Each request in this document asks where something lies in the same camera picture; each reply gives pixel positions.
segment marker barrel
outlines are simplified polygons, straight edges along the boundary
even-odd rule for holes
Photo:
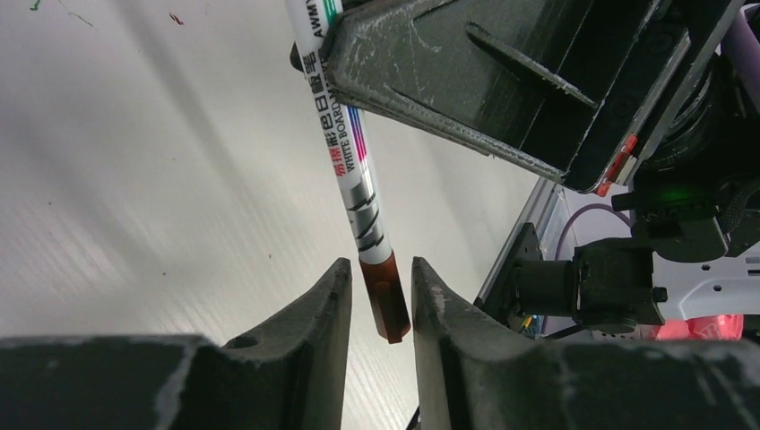
[[[342,4],[340,0],[286,0],[286,7],[358,249],[377,332],[389,343],[401,342],[410,329],[409,314],[395,255],[384,231],[363,113],[336,100],[324,76],[327,64],[319,56]]]

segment purple cable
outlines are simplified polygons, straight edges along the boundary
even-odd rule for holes
[[[565,239],[567,239],[567,234],[570,232],[570,227],[573,226],[573,223],[581,217],[584,213],[588,211],[593,211],[594,209],[601,209],[603,211],[607,211],[613,215],[615,215],[618,219],[625,222],[626,225],[631,228],[631,219],[628,218],[626,215],[623,215],[620,212],[615,212],[612,207],[608,206],[607,204],[602,203],[591,203],[586,206],[583,206],[581,209],[579,209],[576,213],[573,214],[570,219],[567,220],[567,223],[565,224],[565,227],[562,228],[562,233],[559,235],[559,241],[557,241],[557,251],[554,253],[554,259],[556,260],[559,258],[559,253],[562,250],[562,245],[565,244]]]
[[[721,53],[731,61],[752,104],[760,111],[760,42],[741,11],[723,36]]]

